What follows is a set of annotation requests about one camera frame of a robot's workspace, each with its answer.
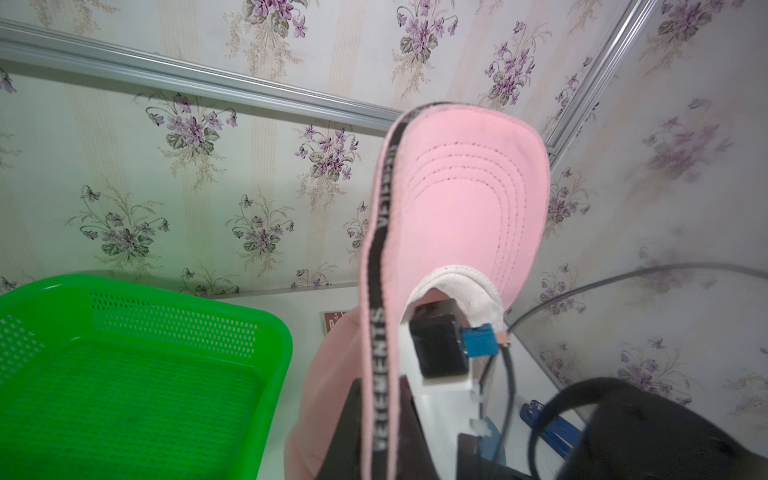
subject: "white surface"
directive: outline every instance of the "white surface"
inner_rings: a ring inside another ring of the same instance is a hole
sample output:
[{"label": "white surface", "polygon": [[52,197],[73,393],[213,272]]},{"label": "white surface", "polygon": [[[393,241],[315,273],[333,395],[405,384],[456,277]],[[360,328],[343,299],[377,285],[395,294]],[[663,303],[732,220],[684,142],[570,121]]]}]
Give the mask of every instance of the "white surface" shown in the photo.
[{"label": "white surface", "polygon": [[442,480],[454,480],[458,434],[475,435],[470,420],[477,419],[480,413],[479,404],[472,400],[472,364],[463,376],[425,379],[408,319],[406,315],[397,330],[400,375],[408,378],[424,440],[438,475]]},{"label": "white surface", "polygon": [[[221,301],[270,312],[284,321],[293,337],[293,358],[288,368],[283,391],[280,393],[258,475],[258,480],[279,480],[284,476],[283,446],[288,432],[299,415],[304,376],[324,338],[320,314],[321,312],[347,311],[357,306],[357,288],[300,290],[272,295],[238,296]],[[529,473],[526,452],[531,429],[520,420],[520,408],[523,403],[533,399],[546,403],[557,389],[514,337],[511,339],[510,349],[518,391],[506,443],[507,465]],[[507,402],[506,377],[501,362],[498,362],[495,371],[496,377],[493,380],[488,415],[501,428]],[[583,423],[573,412],[568,412],[563,417],[578,428],[583,427]],[[537,458],[541,477],[544,480],[554,478],[557,468],[562,465],[562,458],[543,441],[538,443]]]},{"label": "white surface", "polygon": [[297,290],[273,295],[238,296],[221,300],[272,313],[281,319],[293,337],[293,357],[266,440],[257,480],[282,480],[283,447],[288,432],[299,418],[299,401],[304,377],[325,336],[322,312],[351,310],[357,306],[357,287],[325,290]]}]

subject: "black strap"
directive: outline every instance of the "black strap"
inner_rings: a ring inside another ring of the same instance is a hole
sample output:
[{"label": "black strap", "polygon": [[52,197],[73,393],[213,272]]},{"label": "black strap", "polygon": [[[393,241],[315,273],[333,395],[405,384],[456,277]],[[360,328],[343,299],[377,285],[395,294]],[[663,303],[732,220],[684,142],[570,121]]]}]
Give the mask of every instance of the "black strap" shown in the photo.
[{"label": "black strap", "polygon": [[536,419],[531,437],[528,440],[528,468],[531,470],[531,478],[539,480],[538,470],[536,469],[536,442],[538,437],[558,415],[580,406],[600,403],[606,396],[619,389],[631,388],[633,387],[619,379],[589,379],[575,383],[554,396]]}]

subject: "purple flower pattern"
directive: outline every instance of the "purple flower pattern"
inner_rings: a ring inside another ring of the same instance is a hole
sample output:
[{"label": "purple flower pattern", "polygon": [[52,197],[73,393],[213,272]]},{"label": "purple flower pattern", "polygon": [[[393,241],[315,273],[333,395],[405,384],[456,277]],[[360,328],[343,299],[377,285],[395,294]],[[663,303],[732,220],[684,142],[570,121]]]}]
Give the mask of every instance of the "purple flower pattern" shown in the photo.
[{"label": "purple flower pattern", "polygon": [[[743,0],[731,2],[731,6],[739,8]],[[654,70],[669,68],[675,58],[683,56],[685,42],[698,33],[699,29],[710,23],[713,14],[723,10],[723,0],[664,0],[661,13],[667,20],[661,22],[656,35],[648,35],[648,48],[641,59],[647,55],[660,52],[656,64],[648,73]]]},{"label": "purple flower pattern", "polygon": [[572,384],[574,378],[581,379],[581,375],[575,368],[576,356],[568,350],[566,342],[560,342],[552,349],[541,347],[538,358],[563,387]]},{"label": "purple flower pattern", "polygon": [[283,77],[286,61],[294,64],[301,62],[291,53],[286,41],[291,25],[295,39],[306,38],[310,29],[306,16],[299,11],[300,5],[308,8],[309,0],[243,0],[243,11],[224,16],[230,23],[230,41],[227,43],[230,57],[240,52],[243,44],[241,37],[250,36],[250,44],[243,47],[250,73],[271,80]]},{"label": "purple flower pattern", "polygon": [[[544,272],[544,278],[541,279],[541,288],[544,290],[538,296],[538,302],[544,303],[552,300],[558,295],[570,291],[578,281],[578,274],[571,271],[567,263],[563,263],[553,273]],[[584,313],[587,306],[577,301],[573,296],[569,296],[545,308],[545,311],[551,315],[560,315],[569,310],[576,310],[578,313]]]},{"label": "purple flower pattern", "polygon": [[346,193],[339,187],[339,180],[352,177],[352,164],[360,160],[359,141],[344,127],[332,129],[329,126],[323,134],[312,125],[301,132],[300,138],[304,142],[295,155],[310,161],[310,171],[299,176],[299,198],[308,194],[312,210],[321,199],[324,199],[320,202],[324,206],[330,205],[337,194]]},{"label": "purple flower pattern", "polygon": [[296,281],[290,284],[290,288],[294,290],[297,288],[317,288],[331,285],[327,275],[330,275],[335,268],[336,265],[324,263],[315,270],[315,273],[310,273],[309,269],[306,268],[297,270]]},{"label": "purple flower pattern", "polygon": [[2,68],[0,68],[0,88],[9,94],[16,93],[16,89],[13,87],[13,80],[8,76],[8,72]]},{"label": "purple flower pattern", "polygon": [[[705,115],[710,101],[706,98],[694,98],[688,104],[688,111],[702,109]],[[669,180],[684,177],[695,181],[701,175],[701,168],[727,151],[733,142],[728,134],[723,133],[718,123],[704,123],[701,127],[686,127],[687,123],[679,116],[668,118],[661,129],[643,139],[643,143],[654,149],[646,167],[664,174]]]},{"label": "purple flower pattern", "polygon": [[[12,134],[6,134],[5,132],[0,131],[0,141],[10,140],[11,138],[13,138]],[[8,149],[0,145],[0,170],[2,170],[3,168],[11,168],[11,165],[5,163],[4,159],[8,157],[18,157],[21,153],[22,151],[20,150]]]},{"label": "purple flower pattern", "polygon": [[366,215],[362,217],[360,214],[365,212],[368,206],[365,202],[360,202],[357,206],[357,215],[349,222],[344,224],[346,228],[346,234],[352,239],[352,248],[348,248],[346,251],[349,253],[349,262],[353,262],[360,255],[360,249],[362,248],[362,239],[365,237],[368,231],[368,219]]},{"label": "purple flower pattern", "polygon": [[656,337],[649,339],[642,347],[622,350],[621,367],[616,375],[644,392],[655,393],[682,406],[688,405],[693,398],[680,390],[680,382],[688,390],[696,381],[679,371],[685,365],[680,361],[680,350],[670,353],[663,341],[661,337]]},{"label": "purple flower pattern", "polygon": [[551,31],[543,30],[545,25],[529,31],[527,24],[517,22],[511,40],[514,47],[508,48],[509,41],[495,47],[494,59],[485,70],[493,85],[487,94],[480,95],[480,105],[501,111],[507,104],[517,104],[522,88],[531,84],[537,42],[552,36]]},{"label": "purple flower pattern", "polygon": [[[674,248],[654,248],[655,251],[647,247],[641,247],[637,253],[641,264],[638,269],[649,268],[652,266],[666,265],[668,263],[679,263],[680,255]],[[717,280],[709,273],[693,273],[692,270],[665,270],[662,272],[650,273],[640,276],[644,288],[653,294],[668,293],[671,290],[678,289],[684,285],[690,284],[698,277],[698,284],[708,290]]]},{"label": "purple flower pattern", "polygon": [[456,33],[458,17],[446,17],[447,10],[440,9],[441,0],[409,0],[407,6],[396,10],[398,28],[405,28],[400,38],[399,53],[392,51],[396,63],[392,81],[398,77],[408,78],[404,94],[419,91],[421,83],[429,81],[424,73],[431,68],[429,58],[445,36]]},{"label": "purple flower pattern", "polygon": [[[568,106],[568,104],[571,103],[571,100],[581,85],[581,81],[584,80],[584,77],[587,76],[591,66],[592,57],[586,57],[585,60],[581,63],[581,68],[579,71],[570,77],[566,77],[563,89],[560,90],[558,95],[554,98],[554,101],[556,101],[559,105],[558,112],[547,117],[544,128],[541,129],[542,137],[548,137],[557,126],[558,122],[563,116],[563,113],[565,112],[565,108]],[[594,120],[594,112],[590,113],[590,118]]]},{"label": "purple flower pattern", "polygon": [[0,295],[8,293],[11,290],[16,290],[17,286],[18,282],[12,282],[11,280],[6,279],[4,276],[0,276]]},{"label": "purple flower pattern", "polygon": [[[156,268],[151,261],[159,258],[149,250],[155,237],[155,229],[152,226],[164,232],[170,230],[168,220],[163,217],[150,220],[147,214],[156,215],[154,209],[163,204],[147,201],[131,205],[131,194],[123,196],[111,187],[110,190],[111,194],[102,194],[84,185],[80,198],[86,210],[70,218],[67,225],[77,221],[81,224],[80,232],[89,240],[101,238],[101,252],[106,257],[97,258],[110,265],[111,269],[131,268],[137,277],[146,276],[149,270]],[[118,213],[110,211],[101,216],[93,211],[92,204],[105,200],[111,203]]]},{"label": "purple flower pattern", "polygon": [[240,198],[240,214],[227,221],[232,226],[232,234],[238,239],[245,239],[243,251],[238,252],[245,259],[244,266],[258,263],[259,275],[274,270],[277,263],[277,244],[283,234],[293,232],[293,220],[288,218],[291,207],[274,208],[261,194],[257,200],[251,200],[247,195]]},{"label": "purple flower pattern", "polygon": [[196,273],[189,268],[185,268],[181,272],[181,281],[184,287],[179,292],[203,297],[240,292],[240,288],[232,284],[232,277],[234,275],[216,276],[216,270],[211,272],[204,267],[201,267],[201,269],[203,271],[202,278],[198,275],[198,280],[195,281],[191,280],[195,277]]},{"label": "purple flower pattern", "polygon": [[157,127],[167,124],[166,128],[170,130],[165,136],[170,150],[162,151],[166,158],[174,159],[170,172],[176,176],[180,169],[194,165],[197,168],[195,190],[215,182],[214,174],[226,171],[214,163],[223,160],[214,147],[223,130],[219,115],[226,114],[227,124],[236,127],[237,112],[232,108],[205,111],[186,95],[175,94],[169,98],[162,91],[149,95],[148,100],[159,103],[144,110],[149,119]]},{"label": "purple flower pattern", "polygon": [[562,228],[562,223],[575,214],[586,215],[590,209],[589,193],[581,186],[581,174],[574,174],[571,168],[563,170],[558,179],[549,186],[549,206],[544,237],[549,238]]}]

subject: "blue connector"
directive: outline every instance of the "blue connector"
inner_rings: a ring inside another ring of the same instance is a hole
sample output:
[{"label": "blue connector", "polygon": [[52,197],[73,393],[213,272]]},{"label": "blue connector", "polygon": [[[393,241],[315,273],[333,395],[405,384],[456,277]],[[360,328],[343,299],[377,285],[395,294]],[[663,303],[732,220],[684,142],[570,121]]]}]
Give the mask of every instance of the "blue connector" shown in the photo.
[{"label": "blue connector", "polygon": [[465,328],[462,333],[467,356],[493,356],[498,353],[498,343],[490,323],[475,328]]}]

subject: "black object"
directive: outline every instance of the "black object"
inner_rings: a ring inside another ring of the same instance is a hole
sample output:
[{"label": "black object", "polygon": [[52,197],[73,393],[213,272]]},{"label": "black object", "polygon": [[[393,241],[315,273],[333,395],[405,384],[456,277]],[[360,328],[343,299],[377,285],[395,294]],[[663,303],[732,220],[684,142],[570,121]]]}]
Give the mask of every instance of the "black object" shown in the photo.
[{"label": "black object", "polygon": [[409,328],[424,378],[462,375],[469,371],[461,318],[462,311],[454,299],[416,308]]},{"label": "black object", "polygon": [[618,379],[590,379],[559,392],[544,407],[528,443],[528,467],[538,480],[535,446],[558,414],[599,406],[558,480],[721,480],[768,478],[768,460],[747,451],[689,409]]},{"label": "black object", "polygon": [[456,478],[457,480],[531,480],[525,473],[513,468],[501,465],[493,465],[493,462],[480,456],[480,437],[461,434],[458,436],[458,452],[456,454]]},{"label": "black object", "polygon": [[496,451],[493,454],[493,463],[488,478],[494,478],[494,474],[498,468],[499,459],[501,458],[502,449],[507,444],[509,426],[512,424],[512,406],[515,404],[515,369],[512,367],[512,357],[509,354],[509,346],[503,345],[501,350],[502,358],[504,360],[504,370],[507,372],[507,409],[504,414],[504,424],[502,426],[502,431],[499,434]]},{"label": "black object", "polygon": [[[360,479],[361,387],[356,379],[349,387],[339,423],[316,480]],[[429,454],[408,379],[400,377],[400,438],[398,480],[440,480]]]}]

